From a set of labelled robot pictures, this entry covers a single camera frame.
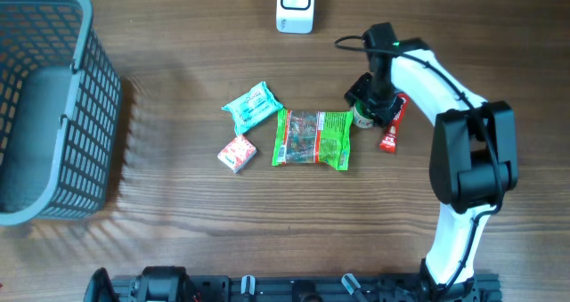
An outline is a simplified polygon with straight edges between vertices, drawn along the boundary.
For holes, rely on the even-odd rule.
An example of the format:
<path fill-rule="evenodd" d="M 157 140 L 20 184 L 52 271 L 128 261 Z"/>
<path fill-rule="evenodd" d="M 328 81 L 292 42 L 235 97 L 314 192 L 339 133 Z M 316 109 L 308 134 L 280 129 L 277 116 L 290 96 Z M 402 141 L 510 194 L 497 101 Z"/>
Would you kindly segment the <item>green lid white jar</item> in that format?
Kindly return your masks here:
<path fill-rule="evenodd" d="M 374 127 L 374 120 L 364 115 L 364 106 L 361 102 L 356 101 L 352 106 L 353 124 L 362 129 Z"/>

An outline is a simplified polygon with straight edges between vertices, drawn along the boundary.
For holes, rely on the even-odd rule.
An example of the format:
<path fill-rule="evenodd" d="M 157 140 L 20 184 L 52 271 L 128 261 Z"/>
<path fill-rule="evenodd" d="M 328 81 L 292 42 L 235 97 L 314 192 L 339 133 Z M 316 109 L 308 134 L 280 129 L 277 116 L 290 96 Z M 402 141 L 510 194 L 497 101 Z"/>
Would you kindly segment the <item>red Nescafe sachet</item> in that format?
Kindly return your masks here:
<path fill-rule="evenodd" d="M 394 118 L 385 129 L 384 137 L 379 145 L 379 148 L 387 153 L 396 152 L 397 135 L 399 127 L 410 101 L 409 96 L 405 93 L 399 93 L 397 97 L 402 104 L 400 106 L 399 111 L 395 114 Z"/>

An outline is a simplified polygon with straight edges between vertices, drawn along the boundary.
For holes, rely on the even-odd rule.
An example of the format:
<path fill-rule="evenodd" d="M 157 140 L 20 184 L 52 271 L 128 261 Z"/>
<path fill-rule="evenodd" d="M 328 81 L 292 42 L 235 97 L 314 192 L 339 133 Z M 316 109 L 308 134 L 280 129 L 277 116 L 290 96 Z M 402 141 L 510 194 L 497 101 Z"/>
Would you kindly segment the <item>green snack bag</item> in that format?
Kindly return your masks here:
<path fill-rule="evenodd" d="M 351 111 L 278 111 L 272 165 L 324 163 L 347 171 Z"/>

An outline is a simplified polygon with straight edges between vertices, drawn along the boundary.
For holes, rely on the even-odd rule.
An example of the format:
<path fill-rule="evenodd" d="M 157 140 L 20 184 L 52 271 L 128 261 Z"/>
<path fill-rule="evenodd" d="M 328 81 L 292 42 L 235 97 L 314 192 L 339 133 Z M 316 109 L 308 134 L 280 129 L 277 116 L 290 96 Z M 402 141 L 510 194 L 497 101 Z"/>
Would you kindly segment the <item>mint green wipes pack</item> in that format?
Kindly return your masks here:
<path fill-rule="evenodd" d="M 244 95 L 227 103 L 221 110 L 231 113 L 235 134 L 244 135 L 282 108 L 283 105 L 266 82 L 261 81 Z"/>

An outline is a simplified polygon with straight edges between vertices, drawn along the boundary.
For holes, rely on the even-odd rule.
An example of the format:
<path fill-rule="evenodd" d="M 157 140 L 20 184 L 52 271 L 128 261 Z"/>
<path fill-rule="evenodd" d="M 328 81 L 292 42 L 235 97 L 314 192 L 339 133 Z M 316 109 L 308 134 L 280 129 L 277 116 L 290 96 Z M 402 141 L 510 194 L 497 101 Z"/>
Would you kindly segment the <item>red white small packet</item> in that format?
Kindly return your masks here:
<path fill-rule="evenodd" d="M 257 147 L 244 135 L 238 135 L 217 154 L 217 158 L 236 174 L 256 153 Z"/>

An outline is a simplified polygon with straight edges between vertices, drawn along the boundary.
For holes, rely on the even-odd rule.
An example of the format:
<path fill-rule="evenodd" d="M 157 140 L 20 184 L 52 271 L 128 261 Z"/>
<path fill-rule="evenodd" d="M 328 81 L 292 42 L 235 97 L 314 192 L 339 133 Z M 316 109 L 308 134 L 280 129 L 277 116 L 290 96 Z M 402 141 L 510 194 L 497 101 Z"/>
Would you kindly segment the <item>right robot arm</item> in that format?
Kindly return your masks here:
<path fill-rule="evenodd" d="M 514 112 L 472 93 L 420 38 L 400 40 L 390 23 L 358 37 L 369 72 L 345 98 L 360 127 L 394 127 L 414 102 L 434 127 L 429 179 L 440 202 L 436 235 L 417 273 L 383 275 L 382 301 L 499 301 L 497 276 L 473 263 L 485 224 L 517 185 Z"/>

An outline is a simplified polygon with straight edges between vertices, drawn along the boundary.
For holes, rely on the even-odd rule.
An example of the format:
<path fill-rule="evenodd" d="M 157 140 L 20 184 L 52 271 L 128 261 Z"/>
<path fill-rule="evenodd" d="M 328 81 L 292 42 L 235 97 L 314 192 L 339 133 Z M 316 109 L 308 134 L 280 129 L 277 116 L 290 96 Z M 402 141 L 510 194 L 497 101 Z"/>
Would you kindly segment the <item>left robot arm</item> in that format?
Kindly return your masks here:
<path fill-rule="evenodd" d="M 201 295 L 181 266 L 149 266 L 129 281 L 127 301 L 200 302 Z M 84 302 L 119 302 L 118 285 L 112 283 L 107 270 L 96 270 L 85 290 Z"/>

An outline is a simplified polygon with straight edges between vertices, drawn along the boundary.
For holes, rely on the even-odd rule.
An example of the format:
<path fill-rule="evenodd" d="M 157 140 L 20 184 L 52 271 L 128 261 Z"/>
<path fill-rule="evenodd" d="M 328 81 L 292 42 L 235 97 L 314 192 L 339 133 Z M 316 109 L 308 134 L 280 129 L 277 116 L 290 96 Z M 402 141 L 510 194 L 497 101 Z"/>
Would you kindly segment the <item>white barcode scanner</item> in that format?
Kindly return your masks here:
<path fill-rule="evenodd" d="M 313 31 L 315 0 L 276 0 L 276 28 L 281 33 Z"/>

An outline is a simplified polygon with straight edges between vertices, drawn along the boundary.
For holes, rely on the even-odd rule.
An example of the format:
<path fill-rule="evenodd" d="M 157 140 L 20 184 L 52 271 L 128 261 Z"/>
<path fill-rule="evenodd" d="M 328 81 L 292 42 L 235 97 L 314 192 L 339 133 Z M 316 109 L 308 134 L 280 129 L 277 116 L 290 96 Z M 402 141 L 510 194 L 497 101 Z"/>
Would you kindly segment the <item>grey plastic mesh basket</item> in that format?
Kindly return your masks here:
<path fill-rule="evenodd" d="M 1 223 L 102 209 L 123 97 L 91 0 L 1 0 Z"/>

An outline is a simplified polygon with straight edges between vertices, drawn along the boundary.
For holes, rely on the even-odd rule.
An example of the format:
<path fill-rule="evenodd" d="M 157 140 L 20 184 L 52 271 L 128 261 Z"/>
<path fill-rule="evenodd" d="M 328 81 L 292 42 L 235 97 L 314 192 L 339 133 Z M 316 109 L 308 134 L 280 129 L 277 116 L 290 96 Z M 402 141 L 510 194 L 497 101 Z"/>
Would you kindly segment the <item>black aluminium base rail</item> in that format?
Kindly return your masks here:
<path fill-rule="evenodd" d="M 142 276 L 118 276 L 110 281 L 119 301 L 137 301 L 142 296 Z M 417 301 L 417 274 L 386 273 L 379 276 L 356 276 L 361 285 L 360 293 L 367 301 Z M 190 276 L 197 301 L 303 301 L 313 293 L 322 301 L 359 301 L 357 293 L 350 294 L 334 277 L 257 277 L 254 294 L 246 297 L 241 293 L 241 278 L 228 276 Z M 464 298 L 449 298 L 444 301 L 501 302 L 503 294 L 499 275 L 481 273 L 475 275 L 475 283 Z"/>

